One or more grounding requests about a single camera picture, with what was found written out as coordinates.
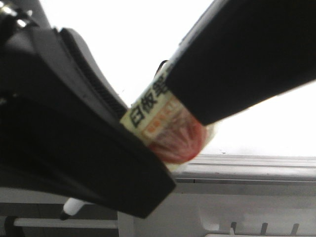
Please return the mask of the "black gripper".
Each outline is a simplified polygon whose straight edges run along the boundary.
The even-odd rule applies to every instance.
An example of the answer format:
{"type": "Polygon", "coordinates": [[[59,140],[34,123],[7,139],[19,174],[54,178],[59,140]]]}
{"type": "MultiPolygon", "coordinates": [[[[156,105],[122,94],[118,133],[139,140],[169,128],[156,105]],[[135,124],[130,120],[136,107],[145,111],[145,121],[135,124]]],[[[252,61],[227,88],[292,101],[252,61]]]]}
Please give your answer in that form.
{"type": "Polygon", "coordinates": [[[51,29],[40,0],[2,0],[0,2],[0,45],[13,36],[33,30],[51,29]]]}

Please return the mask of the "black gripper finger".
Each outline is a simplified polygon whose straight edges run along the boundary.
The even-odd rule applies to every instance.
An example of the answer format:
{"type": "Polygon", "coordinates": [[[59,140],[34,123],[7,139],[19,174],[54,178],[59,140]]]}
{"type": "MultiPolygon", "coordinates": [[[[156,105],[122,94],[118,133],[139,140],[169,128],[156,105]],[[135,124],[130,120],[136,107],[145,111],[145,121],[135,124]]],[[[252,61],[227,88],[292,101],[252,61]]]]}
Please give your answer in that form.
{"type": "Polygon", "coordinates": [[[91,86],[63,36],[38,27],[0,48],[0,184],[141,218],[175,188],[91,86]]]}
{"type": "Polygon", "coordinates": [[[207,125],[315,78],[315,1],[216,0],[166,84],[207,125]]]}

